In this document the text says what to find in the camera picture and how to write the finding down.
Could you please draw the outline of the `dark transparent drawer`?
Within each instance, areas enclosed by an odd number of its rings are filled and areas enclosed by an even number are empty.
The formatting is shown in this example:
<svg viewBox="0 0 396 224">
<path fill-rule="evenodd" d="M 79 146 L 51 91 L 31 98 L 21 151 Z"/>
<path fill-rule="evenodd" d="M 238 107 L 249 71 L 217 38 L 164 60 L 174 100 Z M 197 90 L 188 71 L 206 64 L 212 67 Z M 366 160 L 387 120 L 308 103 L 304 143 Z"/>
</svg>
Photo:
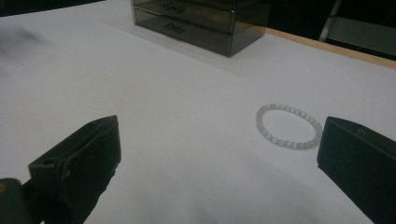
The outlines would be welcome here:
<svg viewBox="0 0 396 224">
<path fill-rule="evenodd" d="M 231 57 L 236 53 L 231 35 L 192 23 L 134 8 L 134 24 L 180 41 Z"/>
</svg>

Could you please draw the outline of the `dark transparent drawer box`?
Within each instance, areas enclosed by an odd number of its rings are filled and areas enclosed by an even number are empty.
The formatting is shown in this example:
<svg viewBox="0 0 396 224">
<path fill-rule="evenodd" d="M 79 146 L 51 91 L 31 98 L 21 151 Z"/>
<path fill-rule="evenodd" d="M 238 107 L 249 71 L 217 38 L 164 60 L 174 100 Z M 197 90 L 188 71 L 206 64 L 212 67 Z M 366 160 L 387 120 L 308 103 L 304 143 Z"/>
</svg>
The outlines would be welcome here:
<svg viewBox="0 0 396 224">
<path fill-rule="evenodd" d="M 270 0 L 131 0 L 140 8 L 170 19 L 227 33 L 236 53 L 264 34 Z"/>
</svg>

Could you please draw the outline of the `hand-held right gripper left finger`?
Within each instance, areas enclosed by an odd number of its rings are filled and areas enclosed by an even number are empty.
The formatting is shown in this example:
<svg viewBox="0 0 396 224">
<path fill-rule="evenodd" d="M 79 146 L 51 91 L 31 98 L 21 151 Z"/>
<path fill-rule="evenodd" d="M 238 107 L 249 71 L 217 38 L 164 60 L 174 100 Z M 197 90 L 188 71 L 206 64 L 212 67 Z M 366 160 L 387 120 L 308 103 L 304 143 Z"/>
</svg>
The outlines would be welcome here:
<svg viewBox="0 0 396 224">
<path fill-rule="evenodd" d="M 45 224 L 83 224 L 121 161 L 118 117 L 91 121 L 29 164 L 49 200 Z"/>
</svg>

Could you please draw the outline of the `white table mat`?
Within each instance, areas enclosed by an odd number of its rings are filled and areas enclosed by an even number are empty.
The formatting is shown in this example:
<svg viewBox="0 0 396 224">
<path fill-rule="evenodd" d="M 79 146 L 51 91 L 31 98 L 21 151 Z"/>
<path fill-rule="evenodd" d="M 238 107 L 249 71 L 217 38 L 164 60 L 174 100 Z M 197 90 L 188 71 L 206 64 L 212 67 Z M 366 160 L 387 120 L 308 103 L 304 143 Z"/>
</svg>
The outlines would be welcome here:
<svg viewBox="0 0 396 224">
<path fill-rule="evenodd" d="M 122 159 L 86 224 L 372 224 L 317 151 L 266 141 L 290 105 L 396 140 L 396 67 L 267 32 L 231 58 L 134 25 L 129 0 L 0 18 L 0 178 L 115 115 Z"/>
</svg>

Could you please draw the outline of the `white metal stand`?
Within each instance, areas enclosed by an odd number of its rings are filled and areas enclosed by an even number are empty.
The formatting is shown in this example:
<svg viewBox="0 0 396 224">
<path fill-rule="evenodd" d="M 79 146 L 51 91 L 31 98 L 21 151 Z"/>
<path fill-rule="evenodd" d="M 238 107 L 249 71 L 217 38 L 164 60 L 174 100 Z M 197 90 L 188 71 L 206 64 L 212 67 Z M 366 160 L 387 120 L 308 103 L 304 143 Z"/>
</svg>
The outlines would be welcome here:
<svg viewBox="0 0 396 224">
<path fill-rule="evenodd" d="M 318 40 L 396 61 L 396 0 L 335 0 Z"/>
</svg>

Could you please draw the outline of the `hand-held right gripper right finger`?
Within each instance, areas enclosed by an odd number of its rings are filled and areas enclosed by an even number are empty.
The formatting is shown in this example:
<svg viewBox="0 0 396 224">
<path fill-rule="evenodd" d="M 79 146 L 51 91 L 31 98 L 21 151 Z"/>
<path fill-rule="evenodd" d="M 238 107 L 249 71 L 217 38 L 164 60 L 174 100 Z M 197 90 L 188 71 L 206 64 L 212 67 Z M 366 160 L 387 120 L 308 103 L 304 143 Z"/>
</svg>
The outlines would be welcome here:
<svg viewBox="0 0 396 224">
<path fill-rule="evenodd" d="M 328 117 L 317 162 L 374 224 L 396 224 L 396 141 L 359 123 Z"/>
</svg>

